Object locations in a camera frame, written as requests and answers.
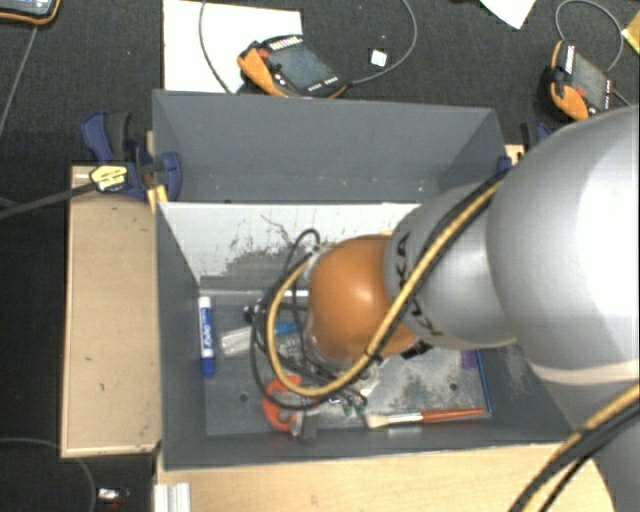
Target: pen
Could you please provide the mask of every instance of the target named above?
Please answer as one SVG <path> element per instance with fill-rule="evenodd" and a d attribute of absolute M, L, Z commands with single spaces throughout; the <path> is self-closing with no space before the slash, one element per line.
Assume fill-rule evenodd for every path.
<path fill-rule="evenodd" d="M 213 321 L 211 317 L 211 297 L 200 297 L 198 299 L 199 319 L 200 319 L 200 360 L 202 365 L 202 375 L 206 378 L 213 377 L 216 371 L 215 349 L 213 343 Z"/>

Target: brush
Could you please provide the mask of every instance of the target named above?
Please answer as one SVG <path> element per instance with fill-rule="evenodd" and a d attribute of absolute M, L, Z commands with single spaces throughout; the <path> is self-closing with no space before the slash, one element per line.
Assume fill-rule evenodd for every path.
<path fill-rule="evenodd" d="M 365 422 L 371 430 L 389 425 L 405 425 L 409 423 L 436 423 L 439 421 L 458 420 L 480 416 L 487 411 L 480 407 L 469 409 L 439 409 L 435 411 L 412 412 L 408 414 L 367 414 Z"/>

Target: gray bin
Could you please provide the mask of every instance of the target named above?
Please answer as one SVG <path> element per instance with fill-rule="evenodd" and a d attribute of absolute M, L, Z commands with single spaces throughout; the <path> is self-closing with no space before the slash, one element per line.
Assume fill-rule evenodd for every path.
<path fill-rule="evenodd" d="M 209 435 L 207 422 L 216 414 L 208 410 L 210 395 L 225 389 L 224 371 L 250 378 L 248 365 L 238 361 L 221 361 L 226 370 L 209 383 L 198 370 L 199 281 L 207 273 L 203 261 L 212 257 L 207 244 L 221 250 L 214 224 L 206 220 L 215 218 L 216 208 L 417 205 L 490 176 L 504 145 L 495 113 L 482 108 L 156 91 L 153 112 L 156 154 L 178 151 L 184 170 L 185 204 L 165 205 L 157 214 L 165 468 L 370 457 L 566 436 L 569 426 L 514 349 L 483 352 L 493 405 L 488 419 L 381 432 L 324 430 L 312 445 L 276 431 Z"/>

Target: orange multimeter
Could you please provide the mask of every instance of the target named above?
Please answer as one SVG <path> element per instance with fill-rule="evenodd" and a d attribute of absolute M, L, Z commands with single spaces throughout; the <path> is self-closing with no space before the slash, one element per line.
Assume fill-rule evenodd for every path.
<path fill-rule="evenodd" d="M 0 0 L 0 19 L 45 25 L 55 18 L 62 0 Z"/>
<path fill-rule="evenodd" d="M 301 35 L 254 41 L 238 56 L 245 82 L 273 96 L 335 98 L 347 82 L 304 42 Z"/>
<path fill-rule="evenodd" d="M 543 78 L 553 104 L 576 121 L 609 109 L 612 84 L 607 73 L 567 41 L 556 45 Z"/>

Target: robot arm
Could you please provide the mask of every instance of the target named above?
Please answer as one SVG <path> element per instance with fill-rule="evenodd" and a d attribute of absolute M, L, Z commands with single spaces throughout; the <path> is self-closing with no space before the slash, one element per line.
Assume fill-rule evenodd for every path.
<path fill-rule="evenodd" d="M 342 374 L 318 388 L 288 383 L 267 335 L 277 377 L 322 397 L 416 339 L 458 350 L 517 342 L 568 421 L 582 425 L 638 382 L 638 112 L 567 127 L 506 177 L 451 190 L 390 236 L 322 256 L 310 277 L 309 348 Z M 303 267 L 276 293 L 267 333 Z M 636 510 L 640 425 L 595 460 L 616 509 Z"/>

